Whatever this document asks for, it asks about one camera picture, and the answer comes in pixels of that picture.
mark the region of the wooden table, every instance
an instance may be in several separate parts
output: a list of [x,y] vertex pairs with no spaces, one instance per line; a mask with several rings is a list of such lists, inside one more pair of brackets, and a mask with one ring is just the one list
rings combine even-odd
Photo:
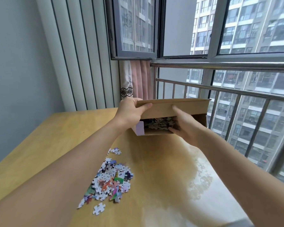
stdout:
[[[116,110],[50,116],[0,162],[0,199],[89,137]],[[108,157],[134,173],[131,189],[119,204],[106,199],[98,216],[92,214],[98,201],[85,204],[70,226],[219,226],[246,217],[201,151],[176,135],[137,137],[129,129],[112,147],[122,154]]]

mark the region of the balcony railing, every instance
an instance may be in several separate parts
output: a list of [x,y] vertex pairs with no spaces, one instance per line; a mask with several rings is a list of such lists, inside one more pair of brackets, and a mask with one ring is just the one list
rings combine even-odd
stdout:
[[[229,126],[227,128],[226,135],[225,135],[226,141],[228,141],[228,138],[230,136],[230,132],[231,132],[234,120],[235,120],[235,116],[236,116],[236,113],[237,113],[237,110],[238,110],[238,106],[239,106],[239,102],[241,100],[241,97],[242,96],[252,96],[252,97],[259,97],[259,98],[265,99],[261,114],[258,118],[258,121],[255,123],[254,132],[249,139],[250,142],[249,142],[247,150],[245,152],[245,157],[248,157],[248,155],[251,151],[251,148],[252,148],[253,143],[255,141],[256,135],[257,135],[258,130],[260,128],[261,122],[263,121],[263,118],[264,118],[265,113],[267,111],[269,102],[271,100],[279,100],[279,101],[284,102],[284,96],[280,96],[280,95],[270,95],[270,94],[261,93],[261,92],[251,92],[251,91],[230,89],[230,88],[217,87],[217,86],[206,86],[206,85],[202,85],[202,84],[184,83],[184,82],[160,79],[160,78],[156,78],[156,76],[154,78],[154,95],[157,95],[156,87],[157,87],[158,82],[163,83],[163,99],[165,97],[165,84],[166,83],[173,84],[172,98],[174,98],[174,96],[175,96],[175,86],[176,85],[184,86],[183,98],[186,98],[187,87],[196,87],[196,88],[200,88],[200,89],[216,91],[215,100],[214,100],[214,104],[213,104],[213,108],[212,108],[212,114],[211,114],[210,121],[209,121],[209,124],[208,124],[209,129],[211,129],[212,125],[213,125],[213,118],[215,117],[215,111],[216,111],[219,93],[220,92],[227,92],[227,93],[236,94],[237,98],[235,100],[235,105],[234,105],[234,108],[233,108],[233,111],[232,111],[232,114],[231,114],[231,117],[230,117]],[[278,175],[283,164],[284,164],[284,143],[283,143],[283,146],[281,147],[275,161],[273,162],[273,165],[270,168],[269,173],[271,173],[274,176]]]

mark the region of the light blue wall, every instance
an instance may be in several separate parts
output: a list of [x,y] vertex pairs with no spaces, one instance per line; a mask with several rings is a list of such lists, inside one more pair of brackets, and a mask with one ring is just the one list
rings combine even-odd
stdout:
[[36,0],[0,0],[0,161],[62,111]]

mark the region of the box lid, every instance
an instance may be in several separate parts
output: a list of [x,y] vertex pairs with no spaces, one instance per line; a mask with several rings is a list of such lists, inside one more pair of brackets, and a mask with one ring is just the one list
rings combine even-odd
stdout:
[[162,118],[176,116],[171,106],[174,104],[182,111],[190,115],[206,114],[210,99],[149,99],[138,101],[136,107],[146,103],[152,103],[153,106],[145,111],[141,119]]

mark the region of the right hand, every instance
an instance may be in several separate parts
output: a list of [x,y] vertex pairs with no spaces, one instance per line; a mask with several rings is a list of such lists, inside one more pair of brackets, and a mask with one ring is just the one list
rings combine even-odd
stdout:
[[179,130],[171,127],[168,129],[172,133],[182,137],[188,144],[198,147],[198,136],[207,128],[196,121],[190,114],[180,110],[175,105],[172,105],[172,109],[177,115]]

